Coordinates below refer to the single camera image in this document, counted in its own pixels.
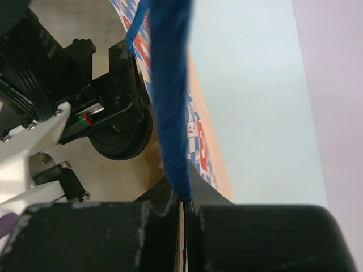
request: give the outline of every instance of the screw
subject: screw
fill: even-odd
[[[31,123],[29,126],[28,126],[28,129],[32,130],[36,127],[36,123]]]
[[[58,109],[58,110],[56,110],[56,112],[54,113],[54,115],[55,116],[59,116],[59,115],[61,115],[62,114],[62,110],[61,109]]]
[[[85,191],[83,193],[83,196],[82,196],[82,201],[86,201],[86,200],[90,200],[91,199],[91,194],[89,191]]]
[[[2,139],[2,141],[4,142],[4,143],[6,143],[6,142],[8,142],[8,141],[10,141],[10,139],[11,139],[12,137],[10,136],[10,135],[6,135],[3,139]]]
[[[62,163],[60,163],[60,166],[63,168],[63,169],[72,169],[72,166],[70,166],[70,164],[66,161],[63,161]]]

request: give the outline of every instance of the purple object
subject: purple object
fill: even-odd
[[[0,217],[0,239],[10,234],[17,220],[18,215],[14,212]]]

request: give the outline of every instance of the beige floor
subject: beige floor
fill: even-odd
[[[125,36],[108,0],[33,0],[31,9],[62,46],[74,38],[91,38],[97,47],[94,78],[108,72],[108,48]],[[127,161],[102,157],[87,138],[55,146],[47,153],[56,162],[70,162],[94,201],[132,201],[163,175],[155,135],[140,156]]]

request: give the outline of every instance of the patterned fabric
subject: patterned fabric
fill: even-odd
[[[128,29],[133,21],[137,9],[138,0],[110,0],[116,11],[120,15],[120,19],[126,29]],[[140,27],[139,34],[134,41],[134,52],[138,64],[140,65],[143,78],[145,81],[146,89],[151,95],[151,81],[150,81],[150,37],[148,14],[144,23]],[[185,109],[188,121],[188,158],[192,160],[202,178],[209,184],[217,189],[217,181],[213,173],[212,162],[210,161],[208,148],[206,145],[202,122],[196,110],[191,96],[190,89],[188,89],[187,107]]]

